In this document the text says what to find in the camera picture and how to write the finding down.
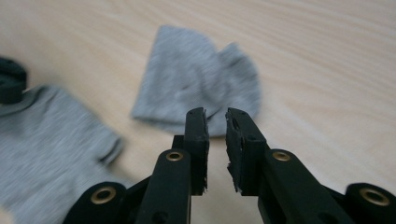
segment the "table surface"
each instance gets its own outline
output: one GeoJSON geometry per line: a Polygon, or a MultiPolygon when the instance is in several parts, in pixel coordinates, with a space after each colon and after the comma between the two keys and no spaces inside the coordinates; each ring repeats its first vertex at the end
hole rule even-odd
{"type": "MultiPolygon", "coordinates": [[[[251,57],[270,147],[337,191],[368,182],[396,194],[395,1],[0,1],[0,54],[28,68],[30,87],[62,86],[120,134],[111,170],[137,182],[173,138],[128,117],[163,24],[251,57]]],[[[262,223],[257,198],[233,190],[225,148],[211,139],[209,189],[193,197],[191,223],[262,223]]],[[[5,212],[0,222],[12,223],[5,212]]]]}

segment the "gray fabric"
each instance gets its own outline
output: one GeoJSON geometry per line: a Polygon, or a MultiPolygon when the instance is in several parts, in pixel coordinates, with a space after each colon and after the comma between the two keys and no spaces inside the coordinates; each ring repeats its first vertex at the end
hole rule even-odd
{"type": "Polygon", "coordinates": [[[217,52],[204,35],[162,26],[157,34],[131,117],[176,134],[186,113],[204,107],[210,136],[226,133],[228,107],[259,112],[257,70],[236,44],[217,52]]]}
{"type": "Polygon", "coordinates": [[[0,106],[0,205],[17,224],[62,223],[79,196],[104,181],[121,140],[58,87],[0,106]]]}

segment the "light wood surface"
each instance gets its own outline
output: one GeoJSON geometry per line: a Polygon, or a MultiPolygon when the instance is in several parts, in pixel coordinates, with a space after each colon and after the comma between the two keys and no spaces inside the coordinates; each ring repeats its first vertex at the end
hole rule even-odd
{"type": "MultiPolygon", "coordinates": [[[[173,138],[129,119],[163,24],[219,49],[237,42],[252,58],[270,147],[337,191],[368,182],[396,194],[395,1],[0,0],[0,54],[29,69],[30,87],[64,87],[120,134],[112,170],[137,182],[173,138]]],[[[211,139],[209,189],[192,199],[191,223],[262,223],[257,199],[233,190],[225,148],[211,139]]]]}

